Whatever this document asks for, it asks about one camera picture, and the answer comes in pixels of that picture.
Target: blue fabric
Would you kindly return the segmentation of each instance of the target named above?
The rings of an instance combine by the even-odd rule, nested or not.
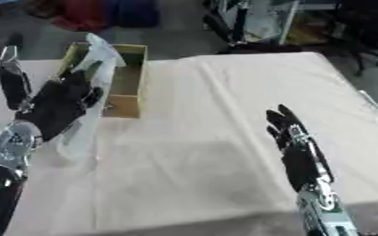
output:
[[[127,28],[155,27],[159,24],[156,0],[105,0],[104,16],[109,25]]]
[[[103,1],[103,11],[104,18],[108,26],[118,25],[117,12],[119,0],[104,0]]]

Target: robotic arm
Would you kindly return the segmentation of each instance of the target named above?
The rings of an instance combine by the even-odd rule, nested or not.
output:
[[[0,82],[15,120],[0,134],[0,236],[6,231],[29,174],[32,152],[63,133],[100,99],[85,72],[66,72],[30,97],[28,78],[18,64],[17,46],[7,45],[0,60]]]
[[[289,182],[308,236],[358,236],[348,212],[331,188],[334,176],[324,154],[295,114],[283,105],[267,111],[267,131],[283,154]]]

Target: cardboard box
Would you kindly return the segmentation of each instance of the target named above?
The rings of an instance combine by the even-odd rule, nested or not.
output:
[[[67,50],[59,74],[70,65],[78,65],[88,52],[88,47],[87,43],[73,43]],[[115,69],[103,116],[139,118],[146,79],[148,48],[143,45],[127,44],[115,44],[113,47],[123,57],[126,66]],[[96,69],[97,67],[90,68],[87,78],[92,78]]]

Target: plastic bag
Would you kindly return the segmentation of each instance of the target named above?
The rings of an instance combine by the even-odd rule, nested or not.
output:
[[[95,62],[101,61],[102,64],[90,82],[92,87],[100,87],[104,93],[100,101],[62,134],[57,143],[58,152],[72,161],[93,156],[95,135],[110,92],[114,69],[116,66],[125,66],[121,55],[106,41],[93,34],[88,35],[88,41],[91,44],[89,53],[72,71],[87,69]]]

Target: white tablecloth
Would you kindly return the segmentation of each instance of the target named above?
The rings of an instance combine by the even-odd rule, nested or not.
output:
[[[23,63],[35,88],[57,67]],[[150,62],[141,119],[101,120],[81,161],[54,143],[33,156],[7,235],[300,235],[266,133],[280,103],[315,136],[360,230],[378,230],[378,112],[324,57],[288,53]],[[0,129],[11,117],[0,89]]]

